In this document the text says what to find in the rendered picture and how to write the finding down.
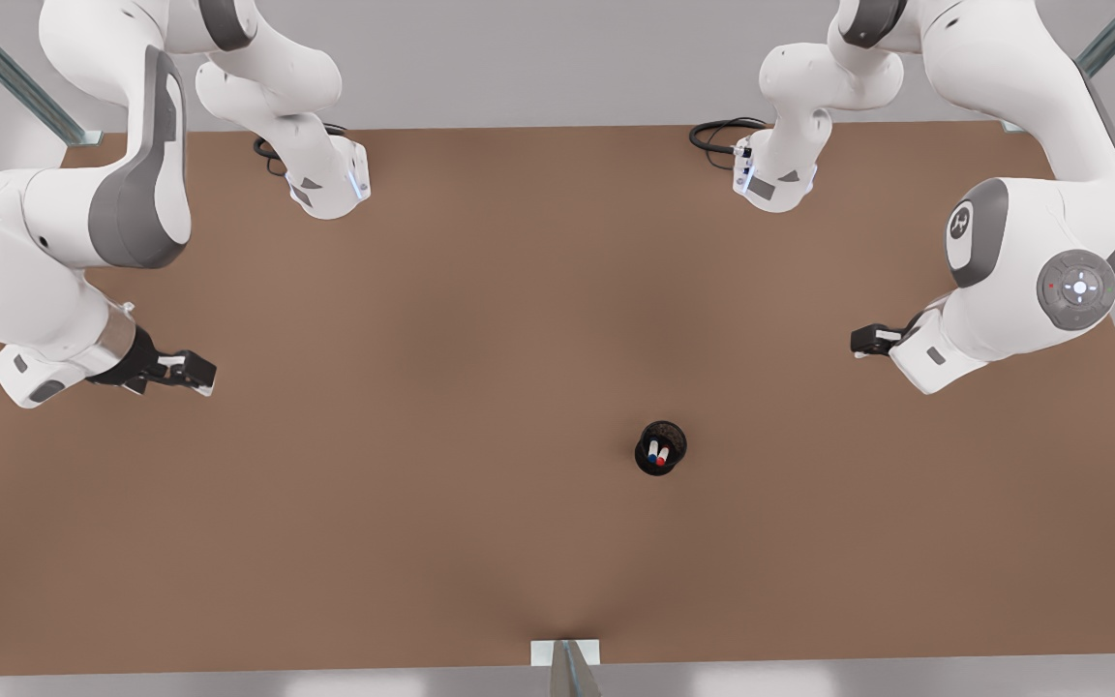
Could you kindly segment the black mesh pen holder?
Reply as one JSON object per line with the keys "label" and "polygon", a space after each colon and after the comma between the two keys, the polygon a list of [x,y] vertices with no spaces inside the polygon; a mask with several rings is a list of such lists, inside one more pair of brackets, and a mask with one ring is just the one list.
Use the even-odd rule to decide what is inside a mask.
{"label": "black mesh pen holder", "polygon": [[[659,441],[660,449],[669,447],[670,455],[663,468],[648,463],[647,451],[650,441]],[[685,458],[687,441],[683,430],[673,422],[659,420],[649,423],[634,446],[634,462],[637,467],[651,476],[663,476],[672,471],[681,459]]]}

